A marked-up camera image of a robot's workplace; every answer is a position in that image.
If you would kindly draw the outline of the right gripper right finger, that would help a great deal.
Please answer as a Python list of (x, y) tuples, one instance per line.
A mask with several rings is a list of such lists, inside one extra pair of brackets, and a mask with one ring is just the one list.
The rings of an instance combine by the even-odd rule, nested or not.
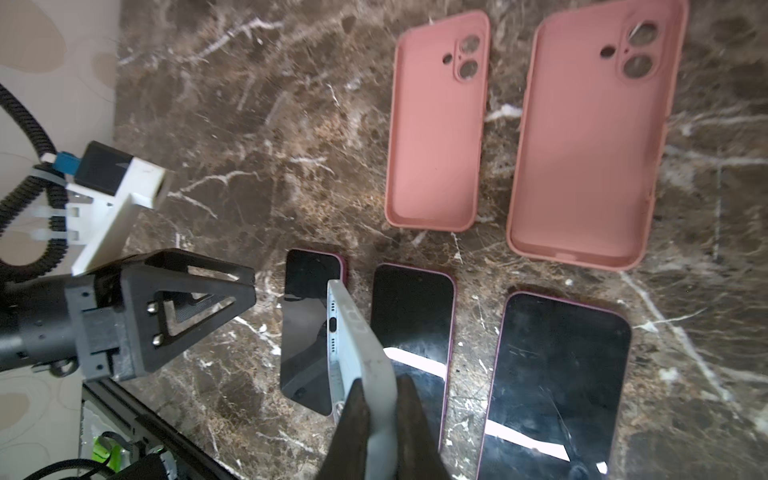
[(397, 388), (397, 478), (449, 479), (412, 378), (409, 375), (398, 376)]

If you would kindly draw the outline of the light blue phone case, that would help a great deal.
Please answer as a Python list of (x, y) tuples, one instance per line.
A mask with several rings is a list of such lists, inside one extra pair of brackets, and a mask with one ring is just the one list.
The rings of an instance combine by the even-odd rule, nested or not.
[(327, 283), (327, 360), (335, 421), (341, 419), (353, 383), (362, 383), (370, 411), (365, 477), (394, 479), (398, 464), (394, 369), (341, 280)]

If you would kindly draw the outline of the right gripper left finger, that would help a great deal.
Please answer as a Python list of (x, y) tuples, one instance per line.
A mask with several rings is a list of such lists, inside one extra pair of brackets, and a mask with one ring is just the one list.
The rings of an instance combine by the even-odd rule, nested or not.
[(365, 400), (362, 380), (356, 379), (316, 479), (363, 479), (369, 430), (370, 410)]

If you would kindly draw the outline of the phone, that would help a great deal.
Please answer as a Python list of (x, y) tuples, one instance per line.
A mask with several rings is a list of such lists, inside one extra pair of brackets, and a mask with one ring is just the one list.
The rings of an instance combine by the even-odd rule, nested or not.
[(380, 264), (374, 272), (371, 328), (395, 374), (414, 381), (435, 448), (442, 447), (456, 284), (445, 273)]
[(287, 252), (280, 301), (282, 336), (279, 387), (289, 400), (328, 417), (332, 413), (327, 358), (327, 283), (344, 282), (347, 269), (334, 253)]

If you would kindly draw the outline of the purple smartphone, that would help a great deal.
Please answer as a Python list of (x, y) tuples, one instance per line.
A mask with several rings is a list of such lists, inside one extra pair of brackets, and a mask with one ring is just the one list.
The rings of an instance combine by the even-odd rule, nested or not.
[(609, 310), (512, 294), (477, 478), (606, 478), (631, 339), (628, 322)]

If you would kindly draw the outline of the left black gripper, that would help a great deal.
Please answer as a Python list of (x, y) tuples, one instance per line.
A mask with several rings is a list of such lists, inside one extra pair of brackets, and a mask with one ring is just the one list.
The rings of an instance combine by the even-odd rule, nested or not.
[(149, 375), (256, 303), (255, 271), (181, 249), (1, 285), (1, 370)]

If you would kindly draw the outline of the pink phone case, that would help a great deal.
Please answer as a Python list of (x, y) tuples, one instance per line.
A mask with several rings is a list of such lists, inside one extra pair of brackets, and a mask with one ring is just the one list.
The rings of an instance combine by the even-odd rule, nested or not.
[(407, 30), (396, 45), (385, 216), (463, 232), (476, 218), (491, 25), (472, 10)]
[(539, 25), (506, 227), (515, 253), (641, 262), (688, 15), (685, 1), (612, 1)]

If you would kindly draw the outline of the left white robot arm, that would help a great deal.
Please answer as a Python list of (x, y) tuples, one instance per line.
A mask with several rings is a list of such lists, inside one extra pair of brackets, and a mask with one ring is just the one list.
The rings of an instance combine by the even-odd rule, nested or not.
[(254, 306), (251, 268), (178, 248), (124, 255), (139, 214), (166, 199), (168, 170), (97, 141), (59, 151), (10, 91), (1, 105), (38, 157), (2, 199), (1, 225), (26, 210), (48, 222), (38, 259), (1, 266), (3, 370), (132, 380)]

